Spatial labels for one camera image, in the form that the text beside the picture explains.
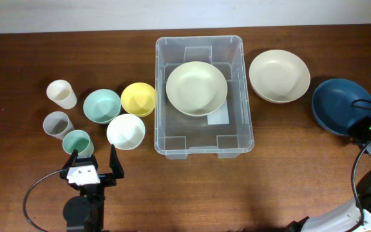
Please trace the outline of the mint green plastic cup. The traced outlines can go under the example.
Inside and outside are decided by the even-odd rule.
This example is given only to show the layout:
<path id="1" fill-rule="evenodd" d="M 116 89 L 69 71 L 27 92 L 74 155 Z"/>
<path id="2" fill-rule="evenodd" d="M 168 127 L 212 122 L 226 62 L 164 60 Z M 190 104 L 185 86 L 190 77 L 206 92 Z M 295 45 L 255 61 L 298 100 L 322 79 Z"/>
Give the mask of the mint green plastic cup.
<path id="1" fill-rule="evenodd" d="M 72 154 L 77 150 L 78 158 L 85 158 L 93 155 L 94 145 L 88 133 L 83 130 L 73 130 L 69 132 L 62 141 L 63 150 Z"/>

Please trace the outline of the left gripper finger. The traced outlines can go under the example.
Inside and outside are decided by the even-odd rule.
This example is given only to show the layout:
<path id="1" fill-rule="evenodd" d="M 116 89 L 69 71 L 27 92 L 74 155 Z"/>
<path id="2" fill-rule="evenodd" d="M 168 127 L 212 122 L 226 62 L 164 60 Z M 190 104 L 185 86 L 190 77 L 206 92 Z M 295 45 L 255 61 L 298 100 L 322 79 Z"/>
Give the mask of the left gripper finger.
<path id="1" fill-rule="evenodd" d="M 109 166 L 113 172 L 113 176 L 115 179 L 123 179 L 124 178 L 124 170 L 122 165 L 117 157 L 117 151 L 115 146 L 111 145 L 111 152 L 110 152 L 110 159 L 109 159 Z"/>
<path id="2" fill-rule="evenodd" d="M 65 165 L 62 167 L 63 169 L 67 169 L 72 167 L 75 164 L 75 160 L 78 157 L 78 150 L 74 149 L 69 159 L 66 161 Z"/>

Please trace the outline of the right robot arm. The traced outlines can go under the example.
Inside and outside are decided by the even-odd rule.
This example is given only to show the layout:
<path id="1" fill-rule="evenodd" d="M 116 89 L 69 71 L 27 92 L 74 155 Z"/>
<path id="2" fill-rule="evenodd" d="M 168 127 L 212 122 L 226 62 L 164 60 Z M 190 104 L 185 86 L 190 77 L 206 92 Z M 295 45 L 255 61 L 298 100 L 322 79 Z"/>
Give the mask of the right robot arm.
<path id="1" fill-rule="evenodd" d="M 369 148 L 371 148 L 371 139 L 363 145 L 352 166 L 353 198 L 351 200 L 319 217 L 306 217 L 299 222 L 293 221 L 285 231 L 371 231 L 371 170 L 359 182 L 356 181 L 358 164 Z"/>

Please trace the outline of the cream plate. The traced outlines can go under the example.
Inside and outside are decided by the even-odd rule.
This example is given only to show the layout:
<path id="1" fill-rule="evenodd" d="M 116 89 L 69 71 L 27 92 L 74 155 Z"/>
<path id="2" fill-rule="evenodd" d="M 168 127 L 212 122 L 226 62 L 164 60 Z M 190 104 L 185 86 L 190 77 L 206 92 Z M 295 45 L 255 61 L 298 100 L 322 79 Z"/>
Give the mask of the cream plate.
<path id="1" fill-rule="evenodd" d="M 167 78 L 166 95 L 181 113 L 202 117 L 216 111 L 226 100 L 227 81 L 212 64 L 191 61 L 176 67 Z"/>

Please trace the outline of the translucent grey plastic cup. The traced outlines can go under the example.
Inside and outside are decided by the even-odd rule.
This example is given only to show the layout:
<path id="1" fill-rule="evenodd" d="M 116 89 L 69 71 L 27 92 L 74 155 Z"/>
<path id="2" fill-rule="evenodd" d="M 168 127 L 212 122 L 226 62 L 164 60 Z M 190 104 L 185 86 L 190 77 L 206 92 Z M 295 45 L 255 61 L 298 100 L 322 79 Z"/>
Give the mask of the translucent grey plastic cup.
<path id="1" fill-rule="evenodd" d="M 75 128 L 67 116 L 62 111 L 55 111 L 46 116 L 43 121 L 43 130 L 46 134 L 63 140 L 65 136 Z"/>

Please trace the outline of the beige plate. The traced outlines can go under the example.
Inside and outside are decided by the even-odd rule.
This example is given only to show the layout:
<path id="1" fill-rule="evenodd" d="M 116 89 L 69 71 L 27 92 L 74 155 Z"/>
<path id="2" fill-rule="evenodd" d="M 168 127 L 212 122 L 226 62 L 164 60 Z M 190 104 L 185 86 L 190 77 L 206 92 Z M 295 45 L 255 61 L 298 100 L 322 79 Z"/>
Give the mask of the beige plate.
<path id="1" fill-rule="evenodd" d="M 264 100 L 283 104 L 302 97 L 310 86 L 310 72 L 297 55 L 285 50 L 267 50 L 249 67 L 254 91 Z"/>

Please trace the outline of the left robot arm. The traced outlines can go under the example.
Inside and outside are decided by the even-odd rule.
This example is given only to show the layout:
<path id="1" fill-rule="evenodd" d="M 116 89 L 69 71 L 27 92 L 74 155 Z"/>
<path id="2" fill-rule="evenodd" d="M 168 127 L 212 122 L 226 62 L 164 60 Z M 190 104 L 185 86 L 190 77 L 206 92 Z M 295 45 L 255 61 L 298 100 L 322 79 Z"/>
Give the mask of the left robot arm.
<path id="1" fill-rule="evenodd" d="M 78 157 L 74 150 L 60 171 L 60 178 L 79 192 L 69 199 L 62 214 L 67 231 L 102 231 L 104 227 L 105 189 L 117 185 L 118 179 L 124 178 L 124 170 L 111 146 L 109 157 L 110 173 L 97 173 L 98 164 L 94 155 Z"/>

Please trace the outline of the dark blue plate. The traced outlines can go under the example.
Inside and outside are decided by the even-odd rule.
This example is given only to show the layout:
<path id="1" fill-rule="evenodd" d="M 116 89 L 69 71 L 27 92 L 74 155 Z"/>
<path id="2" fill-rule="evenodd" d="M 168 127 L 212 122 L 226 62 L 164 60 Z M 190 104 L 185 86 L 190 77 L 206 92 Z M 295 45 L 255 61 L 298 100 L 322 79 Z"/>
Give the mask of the dark blue plate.
<path id="1" fill-rule="evenodd" d="M 330 133 L 348 137 L 348 129 L 364 117 L 371 118 L 371 95 L 347 79 L 321 83 L 312 96 L 312 112 L 318 124 Z"/>

